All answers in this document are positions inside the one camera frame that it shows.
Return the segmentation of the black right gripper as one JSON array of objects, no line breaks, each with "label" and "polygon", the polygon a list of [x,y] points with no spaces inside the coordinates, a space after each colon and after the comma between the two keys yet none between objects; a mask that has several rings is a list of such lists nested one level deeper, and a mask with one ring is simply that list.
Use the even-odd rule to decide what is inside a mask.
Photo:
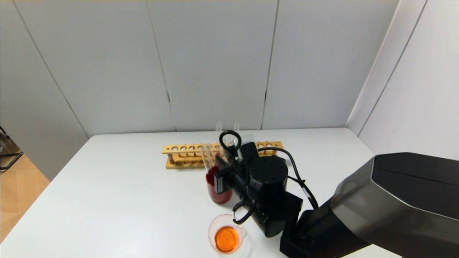
[{"label": "black right gripper", "polygon": [[250,179],[247,164],[229,163],[225,156],[216,155],[217,171],[214,173],[214,186],[218,194],[233,190],[238,195],[248,194],[248,180]]}]

